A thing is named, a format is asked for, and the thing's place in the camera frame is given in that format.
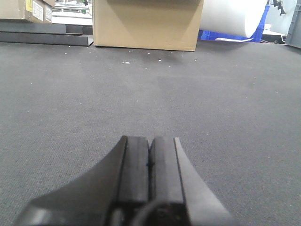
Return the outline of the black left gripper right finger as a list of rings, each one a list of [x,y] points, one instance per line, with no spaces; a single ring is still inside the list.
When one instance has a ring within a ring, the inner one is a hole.
[[[151,197],[166,201],[182,226],[231,226],[233,217],[199,176],[179,138],[156,137],[150,148]]]

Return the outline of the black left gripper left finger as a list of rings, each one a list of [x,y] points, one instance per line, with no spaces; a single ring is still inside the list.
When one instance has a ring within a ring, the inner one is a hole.
[[[115,208],[131,214],[148,202],[148,141],[122,136],[92,169],[32,199],[16,226],[104,226]]]

